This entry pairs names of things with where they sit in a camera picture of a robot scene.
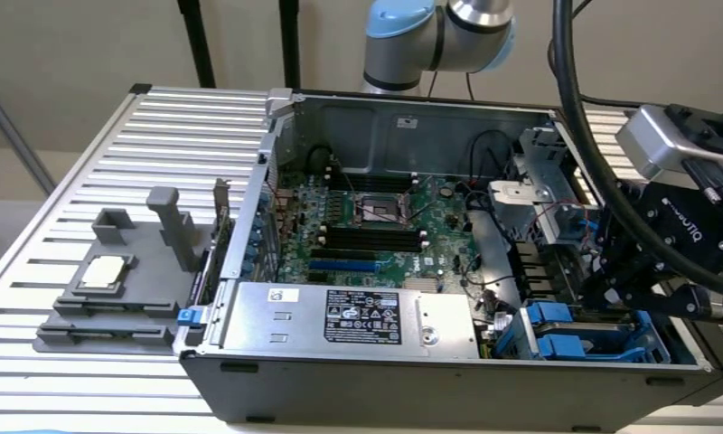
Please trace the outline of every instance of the motherboard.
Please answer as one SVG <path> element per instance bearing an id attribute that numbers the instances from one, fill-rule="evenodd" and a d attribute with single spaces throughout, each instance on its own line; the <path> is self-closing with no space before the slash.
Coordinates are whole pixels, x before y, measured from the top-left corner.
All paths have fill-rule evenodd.
<path id="1" fill-rule="evenodd" d="M 281 175 L 278 281 L 469 293 L 475 246 L 449 177 Z"/>

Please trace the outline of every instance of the slotted aluminum surface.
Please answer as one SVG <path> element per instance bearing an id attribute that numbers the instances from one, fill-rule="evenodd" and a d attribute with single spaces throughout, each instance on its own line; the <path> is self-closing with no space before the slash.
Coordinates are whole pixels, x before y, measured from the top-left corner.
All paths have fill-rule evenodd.
<path id="1" fill-rule="evenodd" d="M 227 426 L 210 415 L 173 357 L 38 354 L 32 339 L 89 248 L 102 207 L 155 221 L 143 206 L 147 189 L 174 185 L 179 207 L 197 222 L 211 222 L 210 187 L 222 177 L 231 181 L 235 214 L 265 132 L 265 99 L 265 92 L 153 88 L 123 101 L 0 262 L 0 430 L 206 434 L 257 428 Z M 590 113 L 617 173 L 638 178 L 614 140 L 626 120 Z M 337 429 L 267 428 L 278 431 Z M 662 409 L 621 432 L 723 434 L 723 397 L 699 408 Z"/>

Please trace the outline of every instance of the gray plastic stand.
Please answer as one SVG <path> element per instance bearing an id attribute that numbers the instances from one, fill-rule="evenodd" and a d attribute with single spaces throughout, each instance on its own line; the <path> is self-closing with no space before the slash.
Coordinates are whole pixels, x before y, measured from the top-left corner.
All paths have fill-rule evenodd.
<path id="1" fill-rule="evenodd" d="M 150 191 L 146 206 L 161 223 L 133 222 L 122 209 L 101 211 L 91 224 L 97 241 L 57 298 L 56 312 L 40 325 L 37 351 L 171 354 L 175 317 L 186 307 L 213 230 L 178 211 L 178 197 L 175 188 Z M 114 282 L 91 288 L 82 277 L 102 256 L 121 257 L 123 266 Z"/>

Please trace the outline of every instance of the power supply label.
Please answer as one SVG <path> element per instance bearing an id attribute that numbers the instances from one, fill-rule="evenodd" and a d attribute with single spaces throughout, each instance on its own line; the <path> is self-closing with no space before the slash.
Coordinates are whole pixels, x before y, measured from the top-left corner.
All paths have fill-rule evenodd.
<path id="1" fill-rule="evenodd" d="M 401 345 L 399 294 L 326 291 L 323 338 L 342 344 Z"/>

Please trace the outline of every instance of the sticker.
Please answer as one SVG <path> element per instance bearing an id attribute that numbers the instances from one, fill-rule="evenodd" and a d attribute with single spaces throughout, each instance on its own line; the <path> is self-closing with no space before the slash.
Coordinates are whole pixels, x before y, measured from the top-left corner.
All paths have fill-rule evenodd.
<path id="1" fill-rule="evenodd" d="M 397 118 L 397 128 L 407 128 L 407 129 L 418 128 L 418 119 Z"/>
<path id="2" fill-rule="evenodd" d="M 326 291 L 323 339 L 329 342 L 401 345 L 399 330 L 398 293 Z"/>
<path id="3" fill-rule="evenodd" d="M 299 289 L 297 288 L 270 288 L 267 291 L 267 301 L 297 303 L 299 300 Z"/>

